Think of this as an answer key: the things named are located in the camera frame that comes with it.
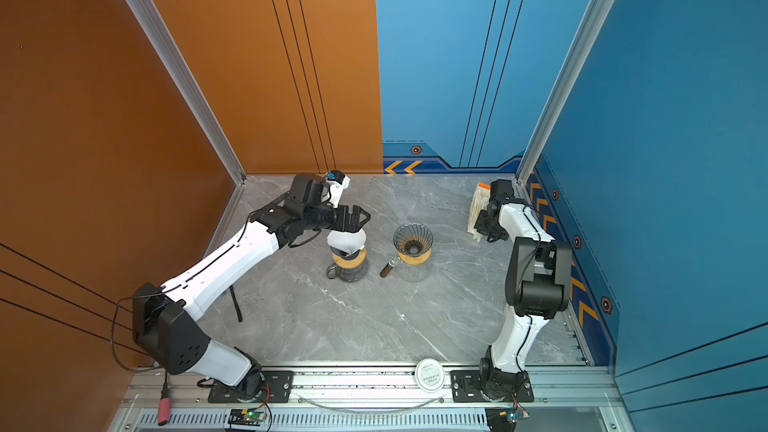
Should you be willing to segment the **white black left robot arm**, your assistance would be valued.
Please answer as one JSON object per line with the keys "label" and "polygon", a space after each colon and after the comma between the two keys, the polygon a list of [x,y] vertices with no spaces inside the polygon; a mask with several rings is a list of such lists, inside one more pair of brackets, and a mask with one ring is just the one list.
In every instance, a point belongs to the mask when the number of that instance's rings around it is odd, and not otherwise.
{"label": "white black left robot arm", "polygon": [[209,337],[198,320],[259,262],[281,248],[296,247],[304,232],[330,230],[359,237],[370,219],[358,205],[330,203],[270,203],[251,212],[232,238],[198,264],[159,287],[146,283],[134,292],[134,342],[170,375],[195,373],[228,387],[239,399],[254,399],[264,381],[261,365]]}

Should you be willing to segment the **orange coffee filter pack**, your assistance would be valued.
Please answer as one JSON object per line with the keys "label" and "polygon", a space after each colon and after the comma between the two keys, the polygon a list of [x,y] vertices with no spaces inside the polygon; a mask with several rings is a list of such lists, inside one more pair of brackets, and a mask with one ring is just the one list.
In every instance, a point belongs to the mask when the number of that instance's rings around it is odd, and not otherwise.
{"label": "orange coffee filter pack", "polygon": [[480,242],[483,238],[483,235],[477,231],[476,222],[479,218],[480,212],[487,209],[490,195],[491,191],[488,184],[482,182],[477,184],[473,194],[472,202],[470,204],[467,221],[467,232],[476,242]]}

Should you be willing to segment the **white paper coffee filter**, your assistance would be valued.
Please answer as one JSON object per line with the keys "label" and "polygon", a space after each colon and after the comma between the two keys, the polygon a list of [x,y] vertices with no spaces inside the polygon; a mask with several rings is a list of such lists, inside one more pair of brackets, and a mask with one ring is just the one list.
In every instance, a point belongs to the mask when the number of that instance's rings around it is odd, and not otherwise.
{"label": "white paper coffee filter", "polygon": [[339,257],[357,254],[365,247],[366,233],[331,231],[327,236],[327,244],[332,252]]}

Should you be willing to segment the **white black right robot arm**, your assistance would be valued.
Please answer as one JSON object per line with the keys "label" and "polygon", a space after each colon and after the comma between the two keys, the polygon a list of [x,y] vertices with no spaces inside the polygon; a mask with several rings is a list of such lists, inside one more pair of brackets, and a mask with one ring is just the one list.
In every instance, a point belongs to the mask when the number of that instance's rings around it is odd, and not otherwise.
{"label": "white black right robot arm", "polygon": [[541,330],[569,305],[571,247],[544,230],[534,209],[515,195],[508,179],[480,187],[469,230],[490,243],[512,242],[504,323],[480,362],[481,394],[493,402],[531,402],[527,357]]}

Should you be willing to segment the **ribbed glass coffee server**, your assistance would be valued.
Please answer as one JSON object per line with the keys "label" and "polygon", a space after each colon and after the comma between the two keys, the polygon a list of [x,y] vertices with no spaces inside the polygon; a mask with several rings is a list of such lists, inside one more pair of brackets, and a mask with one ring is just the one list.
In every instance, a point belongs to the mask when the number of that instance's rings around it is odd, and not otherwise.
{"label": "ribbed glass coffee server", "polygon": [[331,264],[326,269],[326,277],[330,280],[338,279],[343,282],[353,283],[362,280],[368,273],[369,263],[362,262],[352,268],[344,268],[339,264]]}

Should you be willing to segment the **bamboo dripper ring stand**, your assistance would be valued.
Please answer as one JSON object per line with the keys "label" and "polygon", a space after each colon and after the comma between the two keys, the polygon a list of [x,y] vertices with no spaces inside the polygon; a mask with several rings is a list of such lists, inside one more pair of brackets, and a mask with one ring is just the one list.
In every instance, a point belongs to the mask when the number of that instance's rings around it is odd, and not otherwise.
{"label": "bamboo dripper ring stand", "polygon": [[332,251],[334,263],[342,269],[354,269],[361,266],[366,260],[366,250],[360,249],[353,254],[342,257],[340,254]]}

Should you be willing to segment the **grey ribbed glass dripper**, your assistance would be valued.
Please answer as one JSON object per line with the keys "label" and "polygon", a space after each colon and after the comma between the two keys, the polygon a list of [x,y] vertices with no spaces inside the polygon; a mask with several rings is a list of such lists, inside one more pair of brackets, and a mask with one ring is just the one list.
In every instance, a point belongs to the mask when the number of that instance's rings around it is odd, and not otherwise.
{"label": "grey ribbed glass dripper", "polygon": [[393,245],[398,253],[418,258],[431,251],[433,233],[424,224],[407,223],[399,226],[393,235]]}

